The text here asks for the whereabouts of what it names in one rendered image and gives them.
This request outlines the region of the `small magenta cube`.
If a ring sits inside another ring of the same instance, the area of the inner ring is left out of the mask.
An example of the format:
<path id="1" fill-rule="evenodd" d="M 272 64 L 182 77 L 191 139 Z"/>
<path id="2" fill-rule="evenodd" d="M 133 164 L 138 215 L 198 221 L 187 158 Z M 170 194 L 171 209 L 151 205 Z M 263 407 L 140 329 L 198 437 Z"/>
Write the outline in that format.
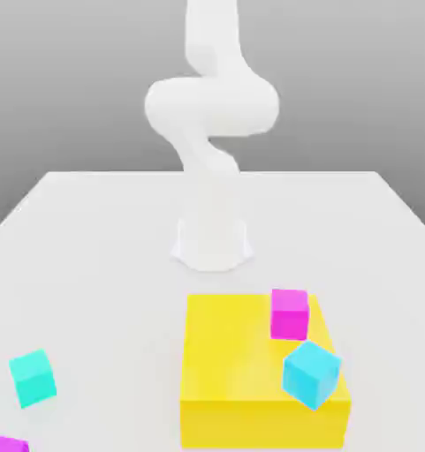
<path id="1" fill-rule="evenodd" d="M 29 452 L 28 442 L 0 436 L 0 452 Z"/>
<path id="2" fill-rule="evenodd" d="M 306 340 L 310 314 L 307 292 L 273 289 L 270 301 L 270 337 L 278 340 Z"/>

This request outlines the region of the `small sky blue cube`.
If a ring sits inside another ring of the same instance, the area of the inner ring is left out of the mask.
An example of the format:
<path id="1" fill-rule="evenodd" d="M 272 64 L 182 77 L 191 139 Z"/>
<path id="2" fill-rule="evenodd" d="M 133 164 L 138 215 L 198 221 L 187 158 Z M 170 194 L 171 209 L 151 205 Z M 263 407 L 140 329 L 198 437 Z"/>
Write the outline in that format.
<path id="1" fill-rule="evenodd" d="M 283 360 L 281 387 L 288 395 L 317 411 L 338 386 L 342 359 L 305 341 Z"/>

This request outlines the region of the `small turquoise cube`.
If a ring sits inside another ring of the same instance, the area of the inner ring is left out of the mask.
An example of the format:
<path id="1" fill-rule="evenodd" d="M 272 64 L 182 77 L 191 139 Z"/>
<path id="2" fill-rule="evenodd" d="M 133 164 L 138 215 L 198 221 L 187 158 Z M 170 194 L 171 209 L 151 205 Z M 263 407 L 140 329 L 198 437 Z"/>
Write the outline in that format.
<path id="1" fill-rule="evenodd" d="M 57 394 L 52 368 L 42 349 L 9 361 L 11 376 L 22 409 Z"/>

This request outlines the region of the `large yellow box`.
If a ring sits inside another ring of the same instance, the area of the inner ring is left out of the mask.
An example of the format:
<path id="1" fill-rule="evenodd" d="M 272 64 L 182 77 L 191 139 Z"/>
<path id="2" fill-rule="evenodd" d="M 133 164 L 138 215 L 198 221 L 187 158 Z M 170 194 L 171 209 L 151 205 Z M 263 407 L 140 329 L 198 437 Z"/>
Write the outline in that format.
<path id="1" fill-rule="evenodd" d="M 282 388 L 297 341 L 271 338 L 268 294 L 187 299 L 180 382 L 183 448 L 339 449 L 352 400 L 345 379 L 316 410 Z"/>

